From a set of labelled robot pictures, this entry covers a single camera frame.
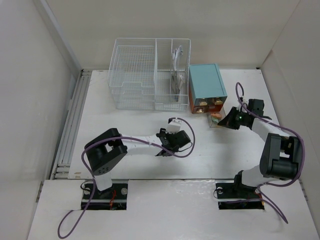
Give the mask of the orange highlighter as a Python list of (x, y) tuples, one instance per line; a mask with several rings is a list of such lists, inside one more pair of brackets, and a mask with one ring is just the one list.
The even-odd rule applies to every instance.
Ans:
[(222, 115), (220, 113), (211, 113), (210, 114), (212, 118), (220, 120), (222, 118)]

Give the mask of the grey spiral setup guide booklet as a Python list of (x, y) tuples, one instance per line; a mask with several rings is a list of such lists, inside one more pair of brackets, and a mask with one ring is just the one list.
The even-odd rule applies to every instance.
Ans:
[(175, 103), (180, 101), (181, 95), (184, 93), (185, 87), (185, 75), (180, 69), (180, 60), (183, 56), (183, 46), (179, 45), (177, 48), (172, 50), (172, 71), (171, 71), (171, 94), (172, 99)]

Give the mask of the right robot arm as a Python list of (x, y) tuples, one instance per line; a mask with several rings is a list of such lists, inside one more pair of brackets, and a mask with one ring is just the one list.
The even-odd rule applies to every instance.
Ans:
[(259, 165), (241, 170), (232, 183), (232, 193), (243, 197), (250, 191), (250, 187), (257, 188), (263, 184), (275, 186), (273, 181), (288, 181), (286, 187), (294, 183), (301, 175), (305, 161), (305, 147), (301, 138), (295, 133), (287, 134), (284, 127), (272, 122), (264, 115), (264, 101), (250, 99), (248, 103), (241, 103), (232, 107), (230, 112), (218, 125), (231, 130), (238, 130), (241, 126), (249, 128), (264, 141)]

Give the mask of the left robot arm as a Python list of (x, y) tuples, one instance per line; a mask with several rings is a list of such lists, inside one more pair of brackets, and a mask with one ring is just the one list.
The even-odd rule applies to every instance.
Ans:
[(150, 136), (127, 136), (117, 128), (110, 128), (87, 143), (81, 157), (87, 157), (96, 184), (94, 192), (104, 199), (112, 192), (110, 171), (126, 155), (171, 157), (187, 145), (192, 145), (192, 141), (184, 130), (169, 133), (161, 128)]

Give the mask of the teal orange drawer box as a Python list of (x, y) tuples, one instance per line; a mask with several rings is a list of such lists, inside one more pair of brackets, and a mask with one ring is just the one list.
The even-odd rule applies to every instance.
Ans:
[(221, 111), (228, 94), (217, 63), (190, 65), (188, 83), (192, 114)]

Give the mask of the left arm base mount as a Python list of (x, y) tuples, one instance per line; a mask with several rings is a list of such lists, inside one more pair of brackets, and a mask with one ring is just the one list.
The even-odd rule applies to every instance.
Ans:
[[(116, 180), (112, 186), (104, 191), (96, 188), (87, 210), (122, 211), (127, 209), (129, 183), (127, 180)], [(85, 209), (93, 190), (93, 182), (86, 180), (80, 185), (82, 199), (80, 207)]]

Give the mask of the aluminium rail frame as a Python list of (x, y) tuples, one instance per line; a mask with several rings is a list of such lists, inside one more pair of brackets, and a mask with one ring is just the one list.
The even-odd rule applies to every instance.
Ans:
[(79, 73), (72, 98), (67, 105), (67, 116), (50, 169), (49, 180), (68, 178), (91, 76), (92, 71), (89, 69), (83, 69)]

